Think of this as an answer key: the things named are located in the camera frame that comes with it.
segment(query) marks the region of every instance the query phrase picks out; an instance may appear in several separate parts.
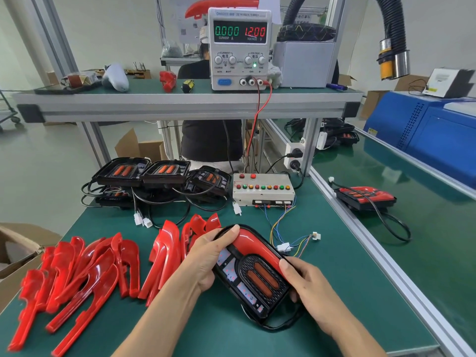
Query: green work surface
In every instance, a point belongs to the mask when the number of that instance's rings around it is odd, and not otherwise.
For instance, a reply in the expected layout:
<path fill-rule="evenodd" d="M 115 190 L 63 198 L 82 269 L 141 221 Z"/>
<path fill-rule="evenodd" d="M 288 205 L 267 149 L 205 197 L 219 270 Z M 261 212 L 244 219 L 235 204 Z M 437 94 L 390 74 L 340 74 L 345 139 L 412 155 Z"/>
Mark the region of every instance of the green work surface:
<path fill-rule="evenodd" d="M 274 120 L 290 137 L 293 131 L 284 129 L 288 121 Z M 296 133 L 293 139 L 300 136 Z M 398 199 L 389 212 L 410 227 L 409 244 L 396 240 L 375 214 L 359 215 L 360 221 L 476 350 L 476 201 L 384 145 L 360 138 L 352 147 L 316 153 L 313 167 L 324 179 L 332 176 L 341 185 L 372 186 Z M 392 175 L 396 182 L 390 180 Z M 405 235 L 399 226 L 395 230 Z"/>
<path fill-rule="evenodd" d="M 170 94 L 183 94 L 182 89 L 180 88 L 183 84 L 185 79 L 178 79 L 177 86 L 172 89 Z M 241 91 L 237 92 L 236 90 L 233 91 L 214 91 L 211 89 L 210 80 L 207 79 L 197 79 L 194 80 L 195 86 L 192 90 L 192 94 L 223 94 L 223 93 L 231 93 L 231 94 L 241 94 L 241 93 L 251 93 L 256 94 L 256 90 L 252 91 Z M 278 88 L 273 89 L 273 94 L 338 94 L 338 93 L 355 93 L 354 90 L 347 90 L 347 91 L 339 91 L 333 90 L 328 88 L 321 88 L 321 89 L 309 89 L 309 88 Z M 111 88 L 104 88 L 99 87 L 97 89 L 85 91 L 82 94 L 168 94 L 164 91 L 162 87 L 162 83 L 158 79 L 129 79 L 129 91 L 127 93 L 121 93 Z M 269 89 L 262 90 L 261 94 L 269 94 Z"/>
<path fill-rule="evenodd" d="M 437 343 L 408 304 L 373 262 L 354 235 L 343 224 L 334 210 L 310 180 L 297 191 L 297 208 L 280 223 L 280 232 L 286 240 L 318 231 L 322 240 L 310 241 L 303 259 L 318 265 L 351 312 L 366 326 L 387 352 L 431 348 Z M 156 222 L 166 217 L 178 220 L 185 210 L 184 203 L 173 203 L 156 209 Z M 264 213 L 257 208 L 243 208 L 236 216 L 231 206 L 218 213 L 223 226 L 243 223 L 268 236 L 270 225 Z M 270 220 L 277 220 L 281 211 L 269 210 Z M 201 212 L 204 217 L 210 213 Z M 157 231 L 136 227 L 131 211 L 115 208 L 87 209 L 65 240 L 81 236 L 86 243 L 100 237 L 121 232 L 124 238 L 135 240 L 140 247 L 140 277 L 144 282 L 151 264 L 148 261 Z M 15 328 L 23 302 L 14 300 L 0 315 L 0 350 L 5 351 Z M 116 290 L 91 324 L 81 334 L 66 356 L 110 356 L 128 336 L 146 310 L 145 302 L 119 297 Z M 36 317 L 25 347 L 18 356 L 49 356 L 72 328 L 74 318 L 55 335 L 44 329 L 51 315 Z M 302 317 L 292 328 L 270 333 L 250 322 L 241 310 L 238 300 L 216 281 L 199 298 L 182 333 L 175 356 L 335 356 L 335 343 L 319 330 L 309 315 Z"/>

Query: person's right hand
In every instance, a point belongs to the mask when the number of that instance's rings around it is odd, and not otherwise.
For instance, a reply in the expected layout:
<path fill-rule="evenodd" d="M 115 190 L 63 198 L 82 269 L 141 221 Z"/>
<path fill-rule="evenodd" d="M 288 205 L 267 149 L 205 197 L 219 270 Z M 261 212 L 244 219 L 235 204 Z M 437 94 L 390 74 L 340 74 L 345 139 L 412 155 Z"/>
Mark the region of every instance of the person's right hand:
<path fill-rule="evenodd" d="M 279 268 L 296 290 L 291 291 L 291 299 L 296 302 L 298 295 L 319 327 L 328 335 L 335 337 L 342 324 L 354 317 L 319 268 L 299 258 L 286 257 L 286 259 L 279 261 Z"/>

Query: black shirt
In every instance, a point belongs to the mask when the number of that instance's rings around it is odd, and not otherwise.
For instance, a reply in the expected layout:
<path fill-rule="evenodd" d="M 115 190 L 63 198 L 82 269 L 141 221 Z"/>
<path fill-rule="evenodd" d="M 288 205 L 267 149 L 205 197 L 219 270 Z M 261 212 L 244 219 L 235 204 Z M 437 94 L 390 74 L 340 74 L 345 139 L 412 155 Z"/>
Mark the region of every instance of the black shirt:
<path fill-rule="evenodd" d="M 183 65 L 177 77 L 210 79 L 210 61 L 201 60 Z M 243 155 L 241 120 L 226 120 L 225 124 L 230 139 L 230 160 L 239 160 Z M 184 120 L 182 134 L 183 157 L 203 162 L 228 160 L 227 134 L 223 120 Z"/>

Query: person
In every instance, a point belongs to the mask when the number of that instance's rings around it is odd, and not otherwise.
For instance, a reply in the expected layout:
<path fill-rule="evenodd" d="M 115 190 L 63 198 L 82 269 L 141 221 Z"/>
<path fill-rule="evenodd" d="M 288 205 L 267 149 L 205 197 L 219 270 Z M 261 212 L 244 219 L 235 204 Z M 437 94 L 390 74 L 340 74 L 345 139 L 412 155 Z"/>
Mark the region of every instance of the person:
<path fill-rule="evenodd" d="M 214 240 L 219 229 L 199 237 L 187 258 L 164 284 L 151 305 L 113 357 L 169 357 L 200 294 L 215 279 L 213 266 L 220 251 L 238 236 L 235 225 Z M 321 271 L 298 258 L 279 261 L 279 268 L 294 287 L 291 299 L 301 300 L 319 327 L 330 335 L 345 357 L 384 357 L 384 350 L 350 313 Z"/>
<path fill-rule="evenodd" d="M 210 53 L 208 48 L 208 27 L 200 29 L 199 54 L 202 60 L 182 65 L 178 71 L 179 79 L 210 79 Z M 339 82 L 339 63 L 336 62 L 332 83 Z M 225 126 L 228 132 L 229 145 Z M 223 170 L 226 173 L 241 171 L 243 155 L 241 120 L 184 120 L 182 123 L 181 154 L 191 161 L 190 169 L 202 165 Z"/>

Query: paper sheet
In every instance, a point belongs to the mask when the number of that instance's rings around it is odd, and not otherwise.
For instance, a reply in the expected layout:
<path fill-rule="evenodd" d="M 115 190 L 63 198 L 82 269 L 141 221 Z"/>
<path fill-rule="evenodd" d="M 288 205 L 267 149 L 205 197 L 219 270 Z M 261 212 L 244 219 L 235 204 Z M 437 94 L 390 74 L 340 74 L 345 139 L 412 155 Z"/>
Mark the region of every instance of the paper sheet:
<path fill-rule="evenodd" d="M 195 20 L 193 17 L 185 18 L 185 11 L 199 0 L 170 0 L 174 8 L 172 20 L 177 23 L 178 39 L 182 44 L 199 44 L 200 28 L 205 26 L 203 18 Z"/>
<path fill-rule="evenodd" d="M 279 0 L 259 0 L 259 10 L 269 10 L 273 15 L 273 23 L 281 24 L 281 11 L 279 9 Z"/>

